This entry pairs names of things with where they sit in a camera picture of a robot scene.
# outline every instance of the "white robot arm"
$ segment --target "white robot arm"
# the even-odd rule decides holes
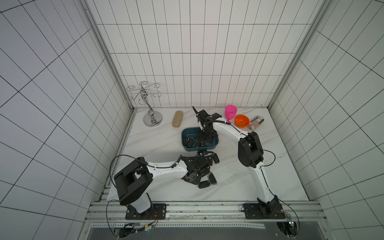
[[[273,195],[267,176],[263,173],[263,150],[255,132],[245,132],[226,122],[219,114],[208,115],[205,110],[196,112],[196,117],[202,133],[211,137],[216,131],[224,134],[238,144],[239,161],[248,167],[256,186],[260,211],[263,216],[269,216],[279,206],[277,196]],[[146,162],[143,157],[132,161],[114,177],[121,205],[131,204],[136,211],[144,213],[150,209],[148,195],[152,181],[172,180],[181,178],[196,184],[196,177],[209,173],[209,166],[204,155],[182,157],[176,162],[153,163]]]

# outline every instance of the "marble tabletop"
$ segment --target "marble tabletop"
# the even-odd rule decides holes
[[[197,118],[193,109],[159,108],[155,109],[163,115],[163,121],[159,126],[147,127],[143,123],[143,117],[148,109],[139,109],[136,113],[132,129],[127,138],[122,154],[134,157],[143,156],[148,162],[176,161],[178,156],[195,156],[196,152],[187,152],[181,145],[181,132],[187,127],[197,127]],[[177,110],[184,112],[181,126],[172,127],[172,120]],[[224,116],[224,108],[206,108],[208,114],[218,113]],[[288,153],[281,141],[278,131],[266,108],[239,108],[237,114],[244,114],[250,119],[260,115],[264,122],[255,129],[259,135],[263,149],[275,153],[276,161],[266,167],[272,191],[281,200],[306,200],[308,197],[297,176]],[[220,163],[213,164],[211,172],[214,174],[217,184],[204,189],[187,183],[182,179],[174,179],[158,184],[149,195],[153,201],[256,201],[254,182],[249,171],[237,158],[237,144],[229,140],[220,132],[219,144],[214,151],[217,153]],[[273,155],[264,152],[264,163],[267,165],[273,160]],[[121,157],[115,173],[119,172],[132,161],[131,158]],[[107,200],[118,200],[116,188],[111,186]]]

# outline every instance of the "teal plastic tray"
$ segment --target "teal plastic tray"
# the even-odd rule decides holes
[[[197,136],[197,131],[199,129],[200,129],[199,127],[189,127],[189,128],[184,129],[181,132],[181,144],[183,145],[183,147],[184,147],[184,149],[186,151],[188,151],[188,152],[206,151],[206,150],[214,149],[217,146],[217,144],[218,144],[218,137],[215,137],[213,143],[205,142],[205,146],[204,147],[195,147],[196,143],[194,143],[192,147],[187,147],[186,144],[184,143],[184,137],[187,136],[189,138],[195,139],[196,136]]]

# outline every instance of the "pink plastic cup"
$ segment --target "pink plastic cup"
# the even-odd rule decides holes
[[[236,116],[236,113],[237,107],[235,107],[234,105],[227,105],[225,107],[224,115],[228,122],[230,122],[230,120]]]

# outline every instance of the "metal cup holder stand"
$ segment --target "metal cup holder stand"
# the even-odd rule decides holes
[[[156,90],[149,89],[149,87],[152,85],[154,85]],[[155,98],[161,97],[161,92],[157,91],[157,89],[160,87],[160,84],[159,83],[153,83],[151,85],[148,85],[147,81],[143,81],[143,82],[139,83],[139,86],[140,86],[140,89],[135,89],[135,86],[128,86],[127,87],[127,89],[126,89],[127,92],[130,92],[131,94],[132,94],[132,91],[139,90],[139,92],[136,94],[135,97],[133,97],[133,94],[132,94],[132,96],[128,98],[128,102],[129,103],[134,102],[135,99],[137,98],[137,96],[140,94],[141,98],[137,101],[138,104],[143,105],[143,106],[147,105],[149,108],[148,113],[146,115],[144,115],[144,118],[143,118],[144,124],[148,127],[155,127],[161,123],[161,121],[163,120],[163,116],[161,115],[161,113],[154,111],[153,108],[149,105],[148,96],[150,94],[149,91],[153,91],[154,92],[154,93],[152,93],[153,97],[155,97]]]

